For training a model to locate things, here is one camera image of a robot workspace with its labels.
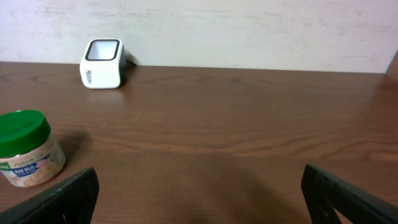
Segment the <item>jar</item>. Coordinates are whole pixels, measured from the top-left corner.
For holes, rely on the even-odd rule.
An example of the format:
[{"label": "jar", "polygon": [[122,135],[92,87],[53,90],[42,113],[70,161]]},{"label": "jar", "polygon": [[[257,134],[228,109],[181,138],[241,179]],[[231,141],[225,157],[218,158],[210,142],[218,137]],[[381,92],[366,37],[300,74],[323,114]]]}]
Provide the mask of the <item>jar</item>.
[{"label": "jar", "polygon": [[64,163],[65,155],[41,112],[22,110],[0,116],[0,171],[11,184],[43,184],[54,178]]}]

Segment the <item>brown wood grain surface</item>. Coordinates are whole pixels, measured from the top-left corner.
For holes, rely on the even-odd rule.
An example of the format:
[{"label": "brown wood grain surface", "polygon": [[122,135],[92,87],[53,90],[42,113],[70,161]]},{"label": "brown wood grain surface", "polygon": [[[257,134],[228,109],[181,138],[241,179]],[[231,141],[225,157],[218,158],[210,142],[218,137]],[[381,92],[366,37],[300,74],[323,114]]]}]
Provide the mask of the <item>brown wood grain surface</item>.
[{"label": "brown wood grain surface", "polygon": [[44,112],[67,156],[54,180],[0,178],[5,210],[94,167],[92,223],[310,223],[316,164],[398,205],[398,84],[382,74],[135,67],[89,90],[78,65],[0,63],[0,113]]}]

